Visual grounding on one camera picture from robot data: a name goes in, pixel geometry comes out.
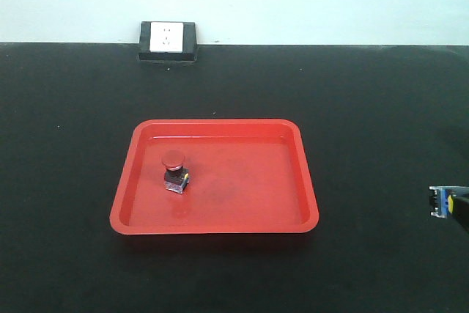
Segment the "red mushroom button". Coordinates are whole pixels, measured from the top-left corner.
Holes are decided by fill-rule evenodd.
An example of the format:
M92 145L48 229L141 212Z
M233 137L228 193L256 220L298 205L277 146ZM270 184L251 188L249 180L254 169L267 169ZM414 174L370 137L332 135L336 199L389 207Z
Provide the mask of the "red mushroom button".
M179 150L169 150L161 158L161 163L163 163L169 171L173 172L175 170L179 170L182 168L182 164L184 163L184 153Z

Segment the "black tabletop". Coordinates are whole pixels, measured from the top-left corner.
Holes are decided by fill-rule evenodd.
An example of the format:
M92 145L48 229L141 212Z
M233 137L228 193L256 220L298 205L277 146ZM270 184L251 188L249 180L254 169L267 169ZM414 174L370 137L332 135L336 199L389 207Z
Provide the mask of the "black tabletop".
M429 185L469 185L467 48L0 45L1 312L467 312L469 234ZM283 118L320 222L298 235L115 233L146 119Z

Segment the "electrical outlet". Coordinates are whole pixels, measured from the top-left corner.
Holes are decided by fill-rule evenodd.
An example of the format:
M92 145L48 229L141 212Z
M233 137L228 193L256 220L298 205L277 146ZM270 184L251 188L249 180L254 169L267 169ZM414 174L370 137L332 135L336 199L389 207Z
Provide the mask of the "electrical outlet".
M149 51L182 53L184 23L152 22L150 27Z
M197 60L197 35L194 22L140 23L139 61L193 63Z

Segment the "tray rim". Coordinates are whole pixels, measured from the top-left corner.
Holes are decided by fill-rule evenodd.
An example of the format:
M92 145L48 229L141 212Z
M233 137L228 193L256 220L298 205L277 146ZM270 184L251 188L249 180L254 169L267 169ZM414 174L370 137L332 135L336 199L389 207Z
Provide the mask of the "tray rim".
M133 163L135 160L137 147L139 146L140 135L145 128L150 125L239 125L239 124L278 124L287 126L293 134L293 141L295 145L295 152L300 164L301 179L306 192L306 201L308 205L309 218L301 224L293 225L279 225L278 230L276 226L269 226L270 231L235 231L239 229L239 225L217 225L217 231L212 231L211 225L190 226L191 230L185 231L183 227L169 226L169 225L154 225L154 226L129 226L120 221L120 210L125 198L125 191L127 189L128 180L132 172ZM117 186L116 195L109 215L109 221L114 231L122 235L178 235L178 234L220 234L220 233L301 233L308 232L315 228L319 222L320 214L317 206L316 195L314 192L311 175L309 172L308 162L303 147L303 142L300 134L299 127L292 121L287 119L151 119L141 122L134 129L132 138L130 139L130 146L127 156L125 158L122 174Z

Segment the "red tray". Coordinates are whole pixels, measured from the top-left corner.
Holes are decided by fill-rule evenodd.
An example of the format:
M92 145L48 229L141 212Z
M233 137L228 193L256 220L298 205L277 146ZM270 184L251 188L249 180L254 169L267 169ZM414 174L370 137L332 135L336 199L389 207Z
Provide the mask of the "red tray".
M164 186L168 150L185 154L182 195ZM319 212L300 131L282 119L143 122L110 220L125 235L307 232Z

